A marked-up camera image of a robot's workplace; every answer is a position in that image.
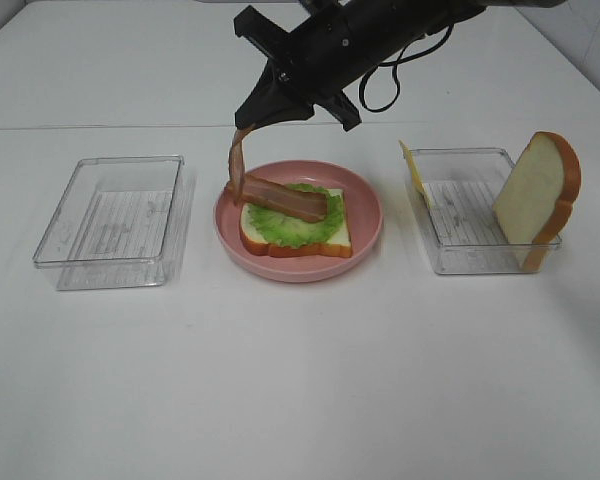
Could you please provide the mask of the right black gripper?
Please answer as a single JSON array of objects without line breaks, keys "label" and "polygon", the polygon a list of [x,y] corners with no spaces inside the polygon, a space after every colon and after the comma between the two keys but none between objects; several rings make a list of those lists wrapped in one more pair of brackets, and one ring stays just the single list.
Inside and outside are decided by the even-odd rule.
[{"label": "right black gripper", "polygon": [[308,120],[316,105],[346,131],[361,123],[358,109],[343,92],[357,74],[341,14],[310,16],[290,32],[253,6],[234,18],[235,34],[266,57],[255,87],[235,112],[237,128]]}]

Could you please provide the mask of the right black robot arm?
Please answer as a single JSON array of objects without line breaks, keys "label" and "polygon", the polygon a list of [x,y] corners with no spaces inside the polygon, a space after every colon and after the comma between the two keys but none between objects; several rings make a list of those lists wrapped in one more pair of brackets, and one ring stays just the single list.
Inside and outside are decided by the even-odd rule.
[{"label": "right black robot arm", "polygon": [[360,124],[344,90],[416,40],[450,33],[489,1],[305,1],[309,16],[286,31],[253,6],[234,19],[237,36],[267,62],[255,87],[235,112],[239,130],[307,120],[320,106],[349,131]]}]

